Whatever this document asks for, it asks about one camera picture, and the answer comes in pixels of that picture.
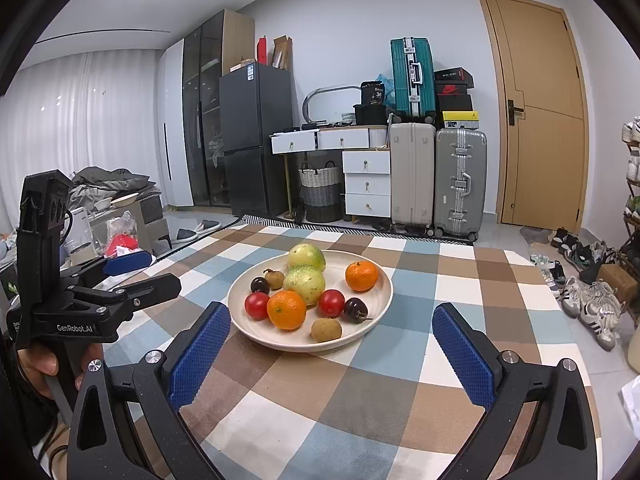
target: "silver suitcase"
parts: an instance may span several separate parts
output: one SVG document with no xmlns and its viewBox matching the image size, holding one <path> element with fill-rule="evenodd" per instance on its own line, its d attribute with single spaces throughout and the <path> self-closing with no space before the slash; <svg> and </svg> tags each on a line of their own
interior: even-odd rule
<svg viewBox="0 0 640 480">
<path fill-rule="evenodd" d="M 478 239 L 486 187 L 486 136 L 443 128 L 436 134 L 435 235 Z"/>
<path fill-rule="evenodd" d="M 404 123 L 389 127 L 394 223 L 431 229 L 435 133 L 431 124 Z"/>
</svg>

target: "tangerine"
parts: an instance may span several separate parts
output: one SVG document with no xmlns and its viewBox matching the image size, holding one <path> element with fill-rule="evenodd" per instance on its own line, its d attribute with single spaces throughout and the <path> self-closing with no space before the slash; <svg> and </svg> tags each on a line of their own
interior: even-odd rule
<svg viewBox="0 0 640 480">
<path fill-rule="evenodd" d="M 378 266 L 368 260 L 353 262 L 344 271 L 344 279 L 356 292 L 364 292 L 376 284 Z"/>
<path fill-rule="evenodd" d="M 269 298 L 267 314 L 279 329 L 295 330 L 305 322 L 306 304 L 298 293 L 281 290 Z"/>
</svg>

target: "human hand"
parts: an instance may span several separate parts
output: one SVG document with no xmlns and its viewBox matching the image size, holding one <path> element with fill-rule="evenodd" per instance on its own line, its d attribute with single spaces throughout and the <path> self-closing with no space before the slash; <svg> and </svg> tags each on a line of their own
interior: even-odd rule
<svg viewBox="0 0 640 480">
<path fill-rule="evenodd" d="M 34 342 L 24 350 L 18 350 L 18 359 L 22 365 L 22 370 L 27 380 L 33 385 L 36 391 L 47 399 L 53 399 L 44 376 L 55 376 L 58 374 L 58 359 L 56 355 L 41 343 Z M 104 359 L 102 345 L 93 343 L 89 345 L 80 359 L 81 370 L 86 370 L 89 362 L 93 359 Z M 84 372 L 76 377 L 76 389 L 80 389 Z"/>
</svg>

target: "floor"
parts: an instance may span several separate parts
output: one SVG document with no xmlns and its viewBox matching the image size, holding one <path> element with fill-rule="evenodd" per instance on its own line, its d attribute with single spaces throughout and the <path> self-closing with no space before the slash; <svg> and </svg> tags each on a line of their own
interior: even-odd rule
<svg viewBox="0 0 640 480">
<path fill-rule="evenodd" d="M 167 218 L 172 236 L 177 233 L 179 228 L 193 229 L 203 218 L 217 220 L 223 226 L 236 220 L 231 214 L 220 212 L 220 210 L 208 212 L 204 208 L 195 211 L 167 212 L 165 218 Z M 332 225 L 354 226 L 350 222 L 343 221 L 333 222 Z M 370 228 L 370 224 L 367 221 L 361 221 L 356 227 L 367 229 Z M 486 214 L 482 221 L 478 241 L 474 245 L 514 251 L 529 259 L 532 247 L 520 234 L 520 229 L 520 226 L 497 224 L 495 215 Z M 583 242 L 592 241 L 589 240 L 588 233 L 582 233 L 580 237 L 583 238 Z M 164 242 L 158 242 L 158 244 L 157 255 L 166 254 L 168 246 Z M 552 250 L 549 245 L 545 247 L 535 241 L 532 242 L 532 246 L 534 251 Z M 179 247 L 180 245 L 174 244 L 174 249 Z M 567 275 L 572 272 L 572 268 L 571 270 L 567 268 L 568 264 L 563 267 Z M 620 469 L 638 442 L 623 407 L 622 395 L 620 394 L 622 386 L 638 375 L 626 363 L 626 349 L 634 333 L 634 324 L 628 314 L 623 315 L 618 327 L 618 344 L 611 352 L 605 352 L 578 320 L 567 318 L 567 323 L 584 358 L 598 405 L 604 457 L 603 479 L 609 480 Z"/>
</svg>

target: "slipper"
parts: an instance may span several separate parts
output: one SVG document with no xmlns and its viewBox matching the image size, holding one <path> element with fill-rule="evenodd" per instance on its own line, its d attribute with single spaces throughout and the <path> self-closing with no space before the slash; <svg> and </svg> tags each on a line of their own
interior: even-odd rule
<svg viewBox="0 0 640 480">
<path fill-rule="evenodd" d="M 220 222 L 216 220 L 203 220 L 198 224 L 195 231 L 199 235 L 206 235 L 215 231 L 219 225 L 220 225 Z"/>
<path fill-rule="evenodd" d="M 198 238 L 198 233 L 196 231 L 192 231 L 191 229 L 178 229 L 178 234 L 174 240 L 171 240 L 171 242 L 174 244 L 186 244 L 188 242 L 193 242 L 196 238 Z"/>
</svg>

